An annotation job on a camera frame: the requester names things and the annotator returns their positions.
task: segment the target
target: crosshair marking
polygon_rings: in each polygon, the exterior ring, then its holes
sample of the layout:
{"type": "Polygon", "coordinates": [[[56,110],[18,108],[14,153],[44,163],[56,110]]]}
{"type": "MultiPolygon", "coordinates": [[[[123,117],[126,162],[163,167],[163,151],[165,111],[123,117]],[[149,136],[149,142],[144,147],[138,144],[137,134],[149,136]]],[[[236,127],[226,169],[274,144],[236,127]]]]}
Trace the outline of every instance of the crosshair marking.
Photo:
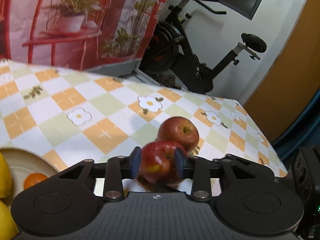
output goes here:
{"type": "Polygon", "coordinates": [[[159,199],[159,198],[162,198],[162,196],[160,196],[160,195],[158,195],[158,194],[156,194],[156,195],[153,195],[152,196],[154,199],[159,199]]]}

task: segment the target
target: dark teal object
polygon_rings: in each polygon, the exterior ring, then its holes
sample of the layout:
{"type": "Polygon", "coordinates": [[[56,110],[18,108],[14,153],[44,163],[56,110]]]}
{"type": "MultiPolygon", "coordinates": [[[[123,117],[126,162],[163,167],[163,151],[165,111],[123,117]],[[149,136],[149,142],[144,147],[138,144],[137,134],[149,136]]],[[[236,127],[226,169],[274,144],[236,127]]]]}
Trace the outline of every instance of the dark teal object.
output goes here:
{"type": "Polygon", "coordinates": [[[312,145],[320,146],[320,90],[293,124],[272,143],[282,161],[294,154],[298,147],[312,145]]]}

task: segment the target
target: exercise bike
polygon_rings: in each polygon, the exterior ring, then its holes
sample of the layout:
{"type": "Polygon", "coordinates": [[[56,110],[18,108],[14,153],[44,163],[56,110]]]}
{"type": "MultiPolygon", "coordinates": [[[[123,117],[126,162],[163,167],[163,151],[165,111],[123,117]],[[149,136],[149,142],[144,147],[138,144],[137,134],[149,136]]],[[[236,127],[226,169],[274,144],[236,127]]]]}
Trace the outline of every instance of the exercise bike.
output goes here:
{"type": "MultiPolygon", "coordinates": [[[[206,63],[200,63],[196,54],[193,53],[183,24],[191,18],[186,14],[184,19],[179,18],[182,9],[190,0],[181,0],[176,5],[170,5],[170,14],[164,21],[156,25],[153,37],[143,56],[140,70],[154,77],[159,73],[171,70],[189,91],[205,94],[213,89],[213,79],[233,61],[234,65],[239,63],[236,59],[242,50],[246,50],[250,57],[260,60],[255,53],[263,53],[267,49],[266,43],[253,34],[242,33],[244,44],[238,43],[213,69],[207,67],[206,63]]],[[[226,11],[215,11],[202,1],[219,2],[219,0],[193,0],[206,8],[213,14],[225,15],[226,11]]]]}

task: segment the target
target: bike seat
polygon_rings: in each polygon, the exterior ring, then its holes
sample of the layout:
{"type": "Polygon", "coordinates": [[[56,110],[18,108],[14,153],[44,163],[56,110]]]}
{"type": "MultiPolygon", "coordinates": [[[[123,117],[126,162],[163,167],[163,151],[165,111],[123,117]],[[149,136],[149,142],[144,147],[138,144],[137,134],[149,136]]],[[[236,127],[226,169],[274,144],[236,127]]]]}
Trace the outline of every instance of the bike seat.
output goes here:
{"type": "Polygon", "coordinates": [[[242,33],[241,38],[248,48],[256,52],[263,53],[267,50],[267,44],[256,35],[242,33]]]}

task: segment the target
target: white wall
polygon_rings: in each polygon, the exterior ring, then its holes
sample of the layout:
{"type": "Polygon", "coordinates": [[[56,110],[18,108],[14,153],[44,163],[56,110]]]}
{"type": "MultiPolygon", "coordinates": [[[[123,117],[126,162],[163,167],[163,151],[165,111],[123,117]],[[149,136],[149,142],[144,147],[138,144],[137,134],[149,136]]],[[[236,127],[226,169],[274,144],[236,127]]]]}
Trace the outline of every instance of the white wall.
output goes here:
{"type": "MultiPolygon", "coordinates": [[[[167,0],[159,20],[164,20],[168,15],[168,5],[177,5],[179,1],[167,0]]],[[[227,11],[227,15],[214,15],[193,1],[186,5],[180,16],[183,17],[186,12],[193,16],[184,25],[189,42],[200,62],[207,63],[209,68],[214,68],[238,42],[241,42],[242,33],[255,34],[268,45],[268,50],[260,54],[261,61],[252,60],[247,52],[242,51],[238,56],[240,63],[237,66],[230,64],[214,79],[214,89],[210,92],[210,95],[233,99],[240,98],[240,94],[249,83],[250,78],[259,69],[264,57],[271,50],[284,19],[292,8],[293,1],[262,0],[251,21],[219,3],[206,2],[208,6],[215,10],[227,11]]],[[[293,11],[298,12],[296,18],[302,6],[303,2],[295,4],[293,11]]],[[[284,29],[287,33],[290,33],[292,27],[293,25],[287,24],[284,29]]],[[[278,54],[281,49],[282,46],[278,46],[277,49],[274,49],[273,54],[278,54]]]]}
{"type": "Polygon", "coordinates": [[[264,56],[263,60],[261,60],[259,67],[239,94],[237,100],[241,104],[244,104],[254,90],[258,87],[259,83],[263,80],[270,69],[270,66],[284,48],[291,34],[291,30],[294,28],[297,20],[299,19],[299,15],[302,11],[305,1],[306,0],[293,0],[292,6],[282,23],[281,29],[275,41],[273,42],[272,46],[269,47],[268,53],[264,56]]]}

